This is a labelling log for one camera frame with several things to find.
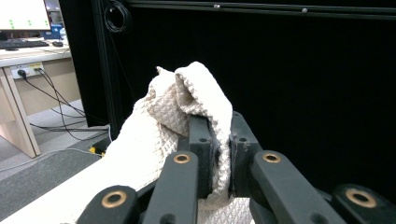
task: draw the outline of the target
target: computer monitor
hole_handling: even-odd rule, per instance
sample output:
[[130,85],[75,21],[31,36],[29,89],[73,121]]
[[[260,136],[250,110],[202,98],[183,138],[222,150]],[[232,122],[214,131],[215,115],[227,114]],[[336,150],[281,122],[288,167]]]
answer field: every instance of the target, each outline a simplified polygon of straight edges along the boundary
[[50,30],[44,0],[0,0],[0,34]]

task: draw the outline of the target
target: wooden desk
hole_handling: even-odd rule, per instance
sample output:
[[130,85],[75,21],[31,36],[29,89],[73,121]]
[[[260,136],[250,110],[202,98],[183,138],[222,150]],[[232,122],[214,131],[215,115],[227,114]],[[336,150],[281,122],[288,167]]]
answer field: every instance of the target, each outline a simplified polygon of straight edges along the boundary
[[[40,154],[28,115],[50,109],[58,103],[23,79],[14,79],[10,66],[42,62],[56,89],[68,102],[80,99],[78,82],[67,45],[6,51],[0,49],[0,135],[30,157]],[[42,76],[28,77],[29,82],[55,97]]]

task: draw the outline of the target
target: metal frame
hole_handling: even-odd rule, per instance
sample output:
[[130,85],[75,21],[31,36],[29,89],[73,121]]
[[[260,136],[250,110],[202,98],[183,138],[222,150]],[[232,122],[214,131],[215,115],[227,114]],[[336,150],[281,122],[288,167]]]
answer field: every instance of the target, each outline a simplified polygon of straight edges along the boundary
[[396,21],[396,7],[330,7],[309,5],[142,0],[126,0],[125,4],[129,5],[130,7],[145,8]]
[[111,137],[116,139],[124,122],[122,118],[122,103],[120,88],[120,69],[116,58],[116,49],[113,45],[111,33],[106,29],[103,19],[102,1],[92,0],[94,25],[99,49],[99,58],[102,68],[102,79],[106,83],[106,104],[109,122],[111,125]]

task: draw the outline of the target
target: electrical outlet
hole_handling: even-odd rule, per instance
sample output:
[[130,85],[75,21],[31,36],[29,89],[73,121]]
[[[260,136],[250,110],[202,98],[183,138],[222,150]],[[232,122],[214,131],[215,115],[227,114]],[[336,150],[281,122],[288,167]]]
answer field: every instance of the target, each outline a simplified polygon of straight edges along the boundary
[[26,64],[10,66],[10,68],[11,68],[11,73],[12,73],[12,76],[14,77],[14,79],[22,78],[18,74],[18,71],[20,71],[20,70],[25,71],[26,77],[41,75],[38,70],[40,68],[43,69],[43,71],[44,71],[43,63],[26,63]]

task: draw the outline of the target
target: cable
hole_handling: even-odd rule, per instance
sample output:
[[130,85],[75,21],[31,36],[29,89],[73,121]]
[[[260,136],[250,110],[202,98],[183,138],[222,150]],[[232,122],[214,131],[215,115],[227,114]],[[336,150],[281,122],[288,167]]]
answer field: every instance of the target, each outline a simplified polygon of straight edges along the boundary
[[[62,106],[61,106],[61,100],[59,99],[59,95],[58,95],[58,91],[55,89],[55,86],[53,85],[53,82],[52,82],[52,80],[50,79],[50,76],[48,76],[48,74],[46,73],[46,72],[44,72],[44,74],[46,75],[43,75],[41,72],[40,72],[40,74],[44,77],[44,79],[46,79],[47,80],[47,82],[49,83],[49,85],[53,88],[53,90],[54,90],[54,92],[55,92],[55,96],[56,96],[56,101],[58,101],[58,105],[59,105],[59,109],[60,109],[60,113],[61,113],[61,118],[62,118],[62,123],[64,124],[64,129],[61,129],[61,130],[55,130],[55,129],[46,129],[46,130],[48,130],[48,131],[55,131],[55,132],[57,132],[57,131],[60,131],[60,132],[63,132],[63,131],[66,131],[66,132],[68,132],[69,134],[70,134],[70,136],[72,136],[73,138],[75,138],[75,139],[77,139],[77,140],[79,140],[79,141],[85,141],[85,140],[90,140],[91,138],[89,138],[89,139],[81,139],[81,138],[77,138],[77,137],[75,137],[73,134],[71,134],[71,131],[69,131],[68,130],[68,128],[67,128],[67,126],[66,126],[66,123],[64,122],[64,112],[62,111]],[[33,85],[32,83],[30,83],[28,80],[27,80],[27,78],[26,77],[24,77],[23,78],[27,83],[29,83],[31,86],[33,86],[33,87],[35,87],[36,89],[38,89],[39,91],[42,91],[41,89],[39,89],[38,87],[36,87],[35,85]],[[72,132],[84,132],[84,130],[72,130]]]
[[[122,16],[122,26],[117,26],[114,24],[112,18],[116,16],[114,14],[116,9],[120,15]],[[124,6],[122,2],[119,0],[110,0],[106,10],[105,10],[105,25],[107,30],[111,33],[115,34],[126,34],[128,33],[133,27],[133,20],[131,13],[129,12],[128,8]]]
[[[105,8],[103,1],[100,1],[100,5],[101,5],[102,10],[105,12],[104,14],[105,14],[105,21],[106,21],[106,10],[107,10],[107,8]],[[134,98],[134,100],[137,100],[136,97],[135,97],[135,95],[134,95],[134,91],[133,91],[133,89],[132,89],[132,85],[131,85],[131,83],[129,82],[128,77],[126,76],[125,69],[124,69],[124,67],[123,67],[123,65],[122,65],[119,52],[118,52],[118,50],[117,50],[116,44],[114,43],[114,39],[113,39],[113,36],[112,36],[111,34],[110,34],[110,39],[111,39],[111,44],[113,45],[113,48],[114,48],[114,50],[115,50],[116,57],[117,57],[117,60],[118,60],[118,62],[119,62],[119,65],[120,65],[122,74],[123,74],[123,76],[124,76],[124,78],[125,78],[126,83],[128,84],[129,91],[131,92],[132,97]]]
[[32,126],[35,126],[40,129],[44,129],[50,132],[75,132],[75,133],[97,133],[97,132],[103,132],[103,131],[108,131],[108,129],[70,129],[70,128],[51,128],[51,127],[40,127],[37,125],[32,124]]
[[[57,114],[61,114],[61,112],[54,110],[53,108],[51,109],[53,112]],[[84,116],[72,116],[72,115],[66,115],[64,114],[65,117],[73,118],[73,119],[85,119]]]
[[48,50],[48,49],[41,49],[41,48],[31,48],[31,49],[38,49],[38,50],[41,50],[41,51],[46,51],[46,52],[51,52],[51,53],[56,53],[56,54],[65,54],[67,51],[70,50],[70,48],[68,48],[64,52],[58,52],[58,51],[55,51],[55,50]]
[[[80,110],[80,109],[78,109],[78,108],[73,107],[72,105],[70,105],[70,104],[64,99],[64,97],[55,89],[55,86],[54,86],[54,84],[53,84],[53,82],[52,82],[50,76],[49,76],[42,68],[38,68],[38,72],[43,76],[44,79],[46,79],[46,81],[47,81],[47,82],[49,83],[49,85],[56,91],[56,93],[59,94],[59,96],[65,101],[65,103],[63,102],[64,104],[67,104],[68,106],[72,107],[72,108],[75,109],[78,113],[79,113],[79,112],[85,113],[83,110]],[[98,123],[106,124],[106,122],[103,121],[102,119],[99,119],[99,118],[97,118],[97,117],[95,117],[95,116],[92,116],[92,115],[89,115],[89,114],[87,114],[87,113],[85,113],[85,117],[89,117],[90,119],[94,119],[94,120],[96,120]]]
[[[66,126],[70,126],[70,125],[78,124],[78,123],[83,123],[83,122],[85,122],[85,120],[74,122],[74,123],[69,123],[69,124],[66,124]],[[63,127],[63,126],[43,127],[43,126],[35,125],[33,123],[30,123],[30,125],[35,126],[37,128],[62,128]]]
[[108,124],[108,139],[110,140],[110,142],[113,142],[113,139],[111,139],[111,126],[110,126],[110,124]]
[[[73,108],[74,110],[76,110],[76,111],[77,111],[81,116],[83,116],[83,117],[89,117],[89,118],[91,118],[91,119],[94,119],[94,120],[97,121],[98,123],[107,124],[106,121],[104,121],[104,120],[102,120],[102,119],[99,119],[99,118],[97,118],[96,116],[87,114],[87,113],[85,113],[83,110],[78,109],[78,108],[76,108],[76,107],[70,105],[70,104],[64,99],[64,97],[55,89],[55,86],[54,86],[52,80],[50,79],[50,76],[49,76],[43,69],[41,69],[41,68],[38,68],[37,71],[43,76],[44,79],[46,79],[46,81],[49,83],[49,85],[50,85],[50,86],[56,91],[56,93],[59,94],[59,96],[63,99],[63,101],[60,101],[61,103],[63,103],[64,105],[67,105],[67,106]],[[36,89],[38,89],[39,91],[41,91],[41,92],[45,93],[46,95],[48,95],[50,98],[52,98],[52,99],[54,99],[54,100],[56,100],[56,101],[59,100],[59,98],[55,98],[55,97],[53,97],[52,95],[48,94],[47,92],[45,92],[45,91],[39,89],[37,86],[35,86],[34,84],[30,83],[30,82],[27,81],[26,79],[25,79],[25,81],[26,81],[29,85],[33,86],[34,88],[36,88]]]
[[[62,103],[63,103],[64,105],[69,105],[69,106],[71,106],[71,105],[64,99],[64,97],[55,89],[55,85],[53,84],[52,79],[50,79],[50,76],[49,76],[42,68],[38,68],[38,72],[40,73],[41,76],[43,76],[44,79],[46,79],[46,81],[49,83],[49,85],[53,88],[53,90],[55,91],[55,95],[59,94],[59,96],[61,96],[61,98],[64,100]],[[83,112],[82,110],[77,109],[77,108],[75,108],[75,107],[73,107],[73,106],[71,106],[71,107],[72,107],[73,109],[75,109],[76,112],[78,112],[81,116],[85,116],[85,115],[81,114],[81,112]]]
[[42,159],[42,158],[48,156],[49,154],[52,154],[52,153],[55,153],[55,152],[60,152],[60,151],[68,151],[68,150],[79,151],[79,152],[84,153],[84,154],[89,154],[89,155],[93,155],[93,156],[102,157],[102,155],[93,154],[93,153],[91,153],[91,152],[83,151],[83,150],[78,149],[78,148],[69,147],[69,148],[65,148],[65,149],[60,149],[60,150],[55,150],[55,151],[47,152],[47,153],[45,153],[45,154],[43,154],[43,155],[41,155],[41,156],[39,156],[39,157],[37,157],[37,158],[35,158],[35,159],[32,159],[31,161],[27,161],[27,162],[24,162],[24,163],[19,164],[19,165],[16,165],[16,166],[11,166],[11,167],[8,167],[8,168],[6,168],[6,169],[0,170],[0,173],[1,173],[1,172],[4,172],[4,171],[7,171],[7,170],[12,170],[12,169],[21,167],[21,166],[26,165],[26,164],[28,164],[28,163],[30,163],[30,162],[33,162],[33,161],[38,161],[38,160],[40,160],[40,159]]

